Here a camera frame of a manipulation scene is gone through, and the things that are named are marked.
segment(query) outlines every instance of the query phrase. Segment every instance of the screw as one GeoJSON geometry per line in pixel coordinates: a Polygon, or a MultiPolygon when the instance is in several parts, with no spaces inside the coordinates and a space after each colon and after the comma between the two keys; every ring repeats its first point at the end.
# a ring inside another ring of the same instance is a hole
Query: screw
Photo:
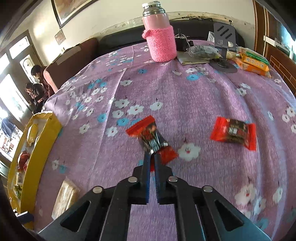
{"type": "Polygon", "coordinates": [[[170,177],[168,178],[168,181],[174,183],[174,182],[178,181],[178,178],[175,177],[175,176],[170,176],[170,177]]]}
{"type": "Polygon", "coordinates": [[[136,183],[136,182],[138,181],[138,179],[137,179],[136,177],[129,177],[129,178],[128,178],[128,181],[129,181],[130,183],[136,183]]]}
{"type": "Polygon", "coordinates": [[[213,191],[213,188],[211,186],[204,186],[202,188],[205,192],[212,192],[213,191]]]}
{"type": "Polygon", "coordinates": [[[101,193],[102,191],[103,191],[103,188],[101,188],[101,187],[94,187],[93,188],[94,193],[101,193]]]}

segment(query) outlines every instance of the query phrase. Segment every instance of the pink knitted sleeve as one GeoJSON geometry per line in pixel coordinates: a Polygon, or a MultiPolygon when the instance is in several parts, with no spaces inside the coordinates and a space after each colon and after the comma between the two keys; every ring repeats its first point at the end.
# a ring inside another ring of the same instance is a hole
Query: pink knitted sleeve
{"type": "Polygon", "coordinates": [[[150,54],[154,61],[170,61],[177,56],[172,26],[162,29],[144,30],[142,37],[147,40],[150,54]]]}

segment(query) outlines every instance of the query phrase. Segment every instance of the thermos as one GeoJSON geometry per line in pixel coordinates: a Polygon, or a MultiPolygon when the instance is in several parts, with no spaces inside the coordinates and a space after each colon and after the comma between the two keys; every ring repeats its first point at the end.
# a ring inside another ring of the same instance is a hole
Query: thermos
{"type": "Polygon", "coordinates": [[[142,5],[143,23],[145,26],[142,37],[147,40],[151,57],[156,62],[165,62],[177,56],[173,27],[168,15],[159,1],[142,5]]]}

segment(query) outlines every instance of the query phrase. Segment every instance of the white wall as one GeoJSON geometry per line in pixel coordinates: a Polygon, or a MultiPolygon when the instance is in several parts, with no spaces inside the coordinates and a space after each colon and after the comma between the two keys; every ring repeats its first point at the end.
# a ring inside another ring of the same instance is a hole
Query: white wall
{"type": "MultiPolygon", "coordinates": [[[[62,29],[66,40],[58,45],[54,38],[59,31],[51,0],[43,0],[13,33],[10,41],[29,30],[34,46],[44,65],[61,52],[117,23],[142,15],[142,3],[148,0],[98,0],[71,19],[62,29]]],[[[255,15],[252,0],[161,0],[167,12],[196,11],[226,15],[253,26],[249,35],[255,39],[255,15]]]]}

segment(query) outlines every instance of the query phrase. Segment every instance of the bottle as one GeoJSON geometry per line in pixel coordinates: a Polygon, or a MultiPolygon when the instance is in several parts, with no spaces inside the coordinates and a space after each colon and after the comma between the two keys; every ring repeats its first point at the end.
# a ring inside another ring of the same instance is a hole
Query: bottle
{"type": "Polygon", "coordinates": [[[165,62],[177,56],[173,27],[159,1],[144,3],[142,37],[147,40],[151,57],[156,62],[165,62]]]}

